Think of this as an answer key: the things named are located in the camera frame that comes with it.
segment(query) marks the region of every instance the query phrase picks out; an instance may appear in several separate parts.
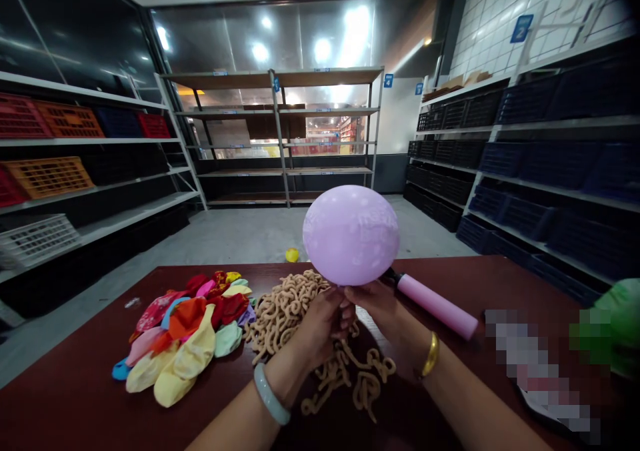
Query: tabletop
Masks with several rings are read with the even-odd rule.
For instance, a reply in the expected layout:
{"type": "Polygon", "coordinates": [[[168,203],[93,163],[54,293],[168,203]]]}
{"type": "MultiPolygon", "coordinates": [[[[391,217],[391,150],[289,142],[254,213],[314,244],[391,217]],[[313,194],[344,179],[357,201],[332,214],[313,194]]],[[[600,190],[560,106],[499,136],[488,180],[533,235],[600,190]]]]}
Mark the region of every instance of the tabletop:
{"type": "MultiPolygon", "coordinates": [[[[536,323],[539,335],[548,338],[550,355],[566,354],[561,352],[568,349],[566,329],[568,323],[577,322],[579,304],[506,258],[397,260],[393,267],[479,320],[487,309],[527,310],[528,322],[536,323]]],[[[0,448],[184,449],[251,381],[255,354],[250,344],[242,344],[231,355],[214,359],[190,393],[164,409],[155,402],[152,390],[128,394],[124,383],[111,378],[113,365],[129,352],[128,338],[143,310],[168,289],[183,289],[190,277],[200,273],[240,272],[254,296],[260,296],[270,292],[280,277],[311,268],[309,263],[156,268],[0,390],[0,448]],[[140,305],[126,308],[133,298],[139,298],[140,305]]],[[[554,449],[574,448],[574,443],[531,418],[500,364],[495,340],[484,336],[483,324],[470,342],[464,342],[427,312],[406,298],[401,300],[554,449]]],[[[378,346],[398,367],[373,404],[378,425],[366,412],[355,409],[352,389],[343,386],[316,416],[303,417],[296,405],[274,448],[461,449],[429,395],[416,384],[407,362],[389,346],[368,314],[357,311],[361,333],[351,340],[355,355],[365,360],[367,350],[378,346]]],[[[568,369],[578,362],[574,358],[569,359],[568,369]]],[[[298,403],[312,396],[317,384],[310,377],[298,403]]]]}

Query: inflated balloon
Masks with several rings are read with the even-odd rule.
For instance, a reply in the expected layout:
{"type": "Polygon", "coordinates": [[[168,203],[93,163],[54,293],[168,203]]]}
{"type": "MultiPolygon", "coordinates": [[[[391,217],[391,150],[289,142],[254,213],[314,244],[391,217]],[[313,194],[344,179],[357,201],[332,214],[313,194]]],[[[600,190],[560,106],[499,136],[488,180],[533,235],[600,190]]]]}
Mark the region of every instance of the inflated balloon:
{"type": "Polygon", "coordinates": [[[303,241],[311,263],[339,286],[362,286],[389,268],[400,246],[391,204],[359,185],[334,187],[307,211],[303,241]]]}

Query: gold bracelet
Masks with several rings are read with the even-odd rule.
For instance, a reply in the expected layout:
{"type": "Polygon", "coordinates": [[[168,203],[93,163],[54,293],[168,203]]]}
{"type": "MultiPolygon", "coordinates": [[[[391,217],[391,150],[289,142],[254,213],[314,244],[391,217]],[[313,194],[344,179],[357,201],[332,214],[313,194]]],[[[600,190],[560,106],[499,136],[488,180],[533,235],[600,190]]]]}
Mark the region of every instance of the gold bracelet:
{"type": "Polygon", "coordinates": [[[433,367],[438,362],[438,356],[440,356],[440,339],[435,332],[431,331],[431,347],[429,349],[427,362],[425,362],[425,367],[422,368],[422,372],[420,373],[421,378],[424,378],[431,373],[433,367]]]}

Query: beige cord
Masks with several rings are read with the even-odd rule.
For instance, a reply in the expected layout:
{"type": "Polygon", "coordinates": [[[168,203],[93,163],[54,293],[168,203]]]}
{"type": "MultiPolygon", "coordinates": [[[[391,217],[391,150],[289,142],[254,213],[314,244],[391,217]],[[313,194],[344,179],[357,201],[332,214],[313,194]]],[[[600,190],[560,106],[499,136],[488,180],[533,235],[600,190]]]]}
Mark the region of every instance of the beige cord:
{"type": "MultiPolygon", "coordinates": [[[[289,274],[280,280],[282,283],[275,286],[271,293],[258,298],[255,322],[245,324],[243,334],[245,342],[252,341],[251,347],[258,353],[252,362],[254,366],[265,354],[272,356],[291,339],[309,309],[311,301],[319,293],[331,287],[313,270],[307,270],[302,274],[289,274]]],[[[352,338],[360,334],[356,321],[351,324],[349,334],[352,338]]],[[[350,362],[363,370],[358,373],[358,380],[353,389],[353,403],[358,410],[366,409],[371,420],[377,423],[371,405],[380,396],[381,385],[378,378],[367,371],[375,368],[382,383],[386,383],[388,376],[396,371],[395,363],[390,358],[380,360],[380,353],[375,348],[367,352],[367,363],[361,363],[353,355],[346,340],[336,341],[331,357],[314,371],[316,377],[320,379],[318,392],[325,391],[322,397],[316,393],[312,398],[302,401],[301,411],[304,416],[317,414],[331,393],[340,386],[352,387],[347,370],[350,362]]]]}

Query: floor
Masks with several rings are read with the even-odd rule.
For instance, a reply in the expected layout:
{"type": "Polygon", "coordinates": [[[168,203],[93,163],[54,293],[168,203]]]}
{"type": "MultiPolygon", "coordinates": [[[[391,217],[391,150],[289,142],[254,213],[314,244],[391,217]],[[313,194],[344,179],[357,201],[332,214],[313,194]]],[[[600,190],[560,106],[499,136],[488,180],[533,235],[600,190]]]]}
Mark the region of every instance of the floor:
{"type": "MultiPolygon", "coordinates": [[[[400,195],[387,196],[400,223],[398,258],[475,256],[476,253],[400,195]]],[[[284,262],[285,251],[307,256],[302,223],[307,207],[215,209],[201,212],[179,233],[113,270],[55,311],[5,334],[0,388],[62,342],[157,266],[284,262]]]]}

